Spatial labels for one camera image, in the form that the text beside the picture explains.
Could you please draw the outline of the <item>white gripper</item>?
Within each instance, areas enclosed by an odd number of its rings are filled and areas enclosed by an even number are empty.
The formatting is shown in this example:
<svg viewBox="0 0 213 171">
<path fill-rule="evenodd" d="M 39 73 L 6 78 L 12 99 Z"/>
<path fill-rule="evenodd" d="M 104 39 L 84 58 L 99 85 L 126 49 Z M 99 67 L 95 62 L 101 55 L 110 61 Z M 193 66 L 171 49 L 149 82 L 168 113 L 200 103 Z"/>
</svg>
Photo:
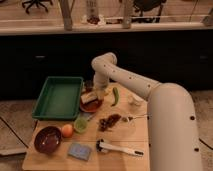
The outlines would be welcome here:
<svg viewBox="0 0 213 171">
<path fill-rule="evenodd" d="M 105 97 L 105 90 L 108 87 L 109 84 L 109 78 L 101 75 L 101 74 L 95 74 L 93 78 L 93 83 L 96 90 L 96 94 L 99 100 L 103 100 Z"/>
</svg>

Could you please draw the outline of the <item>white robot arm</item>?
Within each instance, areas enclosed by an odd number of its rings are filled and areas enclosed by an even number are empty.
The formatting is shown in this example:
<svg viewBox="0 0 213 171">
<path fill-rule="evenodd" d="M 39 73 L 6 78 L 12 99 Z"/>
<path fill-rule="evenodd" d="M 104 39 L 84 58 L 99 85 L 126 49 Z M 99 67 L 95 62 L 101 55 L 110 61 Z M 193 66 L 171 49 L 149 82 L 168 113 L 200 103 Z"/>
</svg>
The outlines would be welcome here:
<svg viewBox="0 0 213 171">
<path fill-rule="evenodd" d="M 112 79 L 147 101 L 150 171 L 203 171 L 194 102 L 185 88 L 119 68 L 111 52 L 91 65 L 97 89 Z"/>
</svg>

